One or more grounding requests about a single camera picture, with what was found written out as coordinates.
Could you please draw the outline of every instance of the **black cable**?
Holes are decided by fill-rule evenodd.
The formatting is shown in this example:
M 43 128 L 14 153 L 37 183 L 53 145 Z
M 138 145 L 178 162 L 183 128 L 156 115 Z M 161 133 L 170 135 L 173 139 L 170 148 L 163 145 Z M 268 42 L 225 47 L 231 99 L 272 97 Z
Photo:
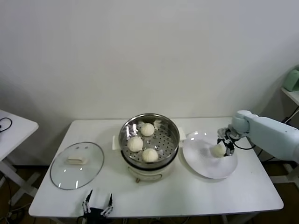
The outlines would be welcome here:
M 272 160 L 272 159 L 274 159 L 274 158 L 275 158 L 275 156 L 273 156 L 272 158 L 270 158 L 270 159 L 268 159 L 268 160 L 262 161 L 262 162 L 268 162 L 268 161 L 270 161 L 270 160 Z
M 290 117 L 293 116 L 293 115 L 296 113 L 296 111 L 297 111 L 298 109 L 299 109 L 299 106 L 296 107 L 296 109 L 295 109 L 294 112 L 290 115 Z
M 76 219 L 76 224 L 79 224 L 79 220 L 80 220 L 81 218 L 84 218 L 84 216 L 79 216 L 79 217 Z
M 231 140 L 231 138 L 228 136 L 228 130 L 226 130 L 225 135 L 226 135 L 227 138 L 229 138 L 229 139 Z M 256 146 L 256 145 L 253 145 L 253 146 L 250 147 L 250 148 L 242 148 L 242 147 L 237 146 L 237 145 L 234 143 L 234 141 L 232 141 L 232 143 L 233 143 L 233 145 L 234 145 L 235 147 L 240 148 L 240 149 L 243 149 L 243 150 L 250 150 L 250 149 L 253 149 L 253 148 Z
M 10 188 L 10 184 L 9 184 L 9 180 L 7 179 L 7 177 L 3 174 L 3 177 L 5 178 L 6 180 L 6 183 L 8 185 L 8 188 L 9 188 L 9 196 L 10 196 L 10 201 L 9 201 L 9 211 L 11 211 L 11 201 L 12 201 L 12 193 L 11 193 L 11 188 Z
M 0 130 L 0 133 L 6 131 L 7 129 L 9 129 L 9 128 L 11 127 L 11 125 L 13 125 L 13 121 L 12 121 L 10 118 L 1 118 L 1 119 L 0 119 L 0 122 L 1 122 L 2 120 L 4 120 L 4 119 L 9 120 L 9 121 L 10 121 L 10 125 L 9 125 L 7 128 L 5 128 L 5 129 Z
M 242 147 L 239 147 L 237 146 L 234 142 L 233 142 L 234 146 L 236 146 L 237 148 L 240 148 L 240 149 L 243 149 L 243 150 L 250 150 L 250 149 L 253 149 L 256 145 L 253 145 L 252 147 L 250 148 L 242 148 Z
M 263 151 L 263 150 L 261 149 L 261 151 L 259 152 L 259 154 L 257 154 L 258 157 L 260 156 L 260 154 L 262 153 L 262 151 Z

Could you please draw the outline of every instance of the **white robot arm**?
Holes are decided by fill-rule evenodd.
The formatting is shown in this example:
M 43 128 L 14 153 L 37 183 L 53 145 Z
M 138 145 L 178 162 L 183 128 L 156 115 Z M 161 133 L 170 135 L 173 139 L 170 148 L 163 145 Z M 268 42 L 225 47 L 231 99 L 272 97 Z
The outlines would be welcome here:
M 218 143 L 226 146 L 225 156 L 234 153 L 235 142 L 249 137 L 252 143 L 278 159 L 299 163 L 299 130 L 279 121 L 238 111 L 228 128 L 218 130 Z

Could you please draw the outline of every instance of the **wire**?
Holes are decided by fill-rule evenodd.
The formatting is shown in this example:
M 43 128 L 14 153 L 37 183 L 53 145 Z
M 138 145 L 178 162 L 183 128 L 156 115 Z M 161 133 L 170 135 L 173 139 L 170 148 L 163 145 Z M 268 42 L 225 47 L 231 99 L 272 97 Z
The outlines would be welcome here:
M 5 178 L 6 180 L 6 183 L 8 185 L 8 188 L 9 188 L 9 197 L 10 197 L 10 201 L 9 201 L 9 211 L 8 212 L 11 212 L 11 201 L 12 201 L 12 193 L 11 193 L 11 188 L 10 188 L 10 184 L 9 184 L 9 180 L 7 179 L 7 177 L 3 174 L 3 177 Z
M 274 159 L 274 158 L 275 158 L 275 156 L 273 156 L 272 158 L 270 158 L 270 159 L 268 159 L 268 160 L 262 161 L 262 162 L 268 162 L 268 161 L 270 161 L 270 160 L 272 160 L 272 159 Z
M 262 151 L 263 151 L 263 150 L 261 149 L 261 151 L 259 152 L 259 154 L 257 154 L 258 157 L 260 156 L 260 154 L 262 153 Z
M 26 205 L 23 205 L 22 207 L 19 207 L 19 208 L 17 208 L 17 209 L 11 210 L 11 212 L 20 210 L 20 209 L 22 209 L 22 208 L 25 208 L 26 206 L 28 206 L 28 205 L 30 205 L 30 204 L 31 204 L 31 203 L 28 203 L 28 204 L 26 204 Z
M 231 140 L 231 142 L 233 143 L 233 145 L 236 146 L 237 148 L 240 148 L 240 149 L 243 149 L 243 150 L 250 150 L 250 149 L 253 149 L 253 148 L 256 146 L 256 145 L 253 145 L 253 146 L 250 147 L 250 148 L 242 148 L 242 147 L 239 147 L 239 146 L 237 146 L 237 145 L 234 143 L 234 141 L 229 137 L 229 135 L 228 135 L 228 130 L 226 130 L 225 135 L 226 135 L 226 137 L 228 137 L 228 138 Z
M 4 217 L 4 218 L 5 218 L 5 220 L 6 220 L 6 223 L 10 224 L 9 221 L 7 220 L 7 218 L 6 218 L 6 217 Z
M 284 123 L 286 124 L 289 120 L 292 119 L 292 117 L 294 117 L 298 112 L 299 112 L 299 106 L 297 106 L 297 108 L 294 110 L 294 112 L 290 115 L 289 119 L 286 120 Z
M 76 224 L 79 224 L 79 220 L 80 220 L 81 218 L 84 218 L 84 216 L 79 216 L 79 217 L 76 219 Z
M 12 121 L 10 118 L 1 118 L 1 119 L 0 119 L 0 122 L 1 122 L 2 120 L 4 120 L 4 119 L 9 120 L 9 121 L 10 121 L 10 125 L 9 125 L 7 128 L 5 128 L 5 129 L 0 130 L 0 133 L 6 131 L 7 129 L 9 129 L 9 128 L 11 127 L 11 125 L 13 124 L 13 121 Z

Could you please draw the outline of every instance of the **white wall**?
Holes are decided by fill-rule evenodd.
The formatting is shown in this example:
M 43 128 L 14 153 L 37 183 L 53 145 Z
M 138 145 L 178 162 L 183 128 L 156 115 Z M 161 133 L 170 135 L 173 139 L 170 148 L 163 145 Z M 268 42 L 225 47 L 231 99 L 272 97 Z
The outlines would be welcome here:
M 298 63 L 298 7 L 296 0 L 0 0 L 0 107 L 40 125 L 11 158 L 49 164 L 75 119 L 262 112 Z

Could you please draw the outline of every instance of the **white table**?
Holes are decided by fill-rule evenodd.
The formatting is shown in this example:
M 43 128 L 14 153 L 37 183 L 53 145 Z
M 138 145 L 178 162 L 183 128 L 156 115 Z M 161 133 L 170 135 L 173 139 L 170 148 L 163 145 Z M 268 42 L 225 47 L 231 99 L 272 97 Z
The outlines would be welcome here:
M 39 177 L 39 174 L 34 173 L 26 182 L 15 173 L 15 168 L 3 159 L 27 139 L 38 128 L 38 124 L 0 110 L 0 119 L 3 117 L 10 118 L 13 123 L 9 129 L 0 133 L 0 171 L 21 187 L 12 197 L 11 204 L 14 205 L 24 193 L 35 196 L 37 189 L 32 187 L 31 184 Z M 1 129 L 4 129 L 6 125 L 9 125 L 9 121 L 7 119 L 2 120 L 1 125 L 3 125 Z
M 185 133 L 196 130 L 216 132 L 227 127 L 230 118 L 173 119 Z M 119 151 L 112 150 L 112 136 L 125 120 L 77 120 L 72 122 L 57 154 L 71 144 L 95 142 L 104 151 L 105 161 L 98 176 L 77 190 L 62 190 L 50 180 L 50 169 L 29 208 L 34 217 L 78 217 L 81 203 L 93 189 L 90 204 L 101 208 L 109 193 L 114 210 L 110 217 L 173 217 L 233 213 L 256 214 L 279 210 L 284 204 L 253 150 L 236 149 L 238 166 L 226 179 L 212 180 L 195 173 L 185 162 L 181 150 L 174 160 L 174 171 L 157 182 L 135 182 Z M 243 138 L 241 147 L 250 147 Z M 245 221 L 249 214 L 236 221 Z

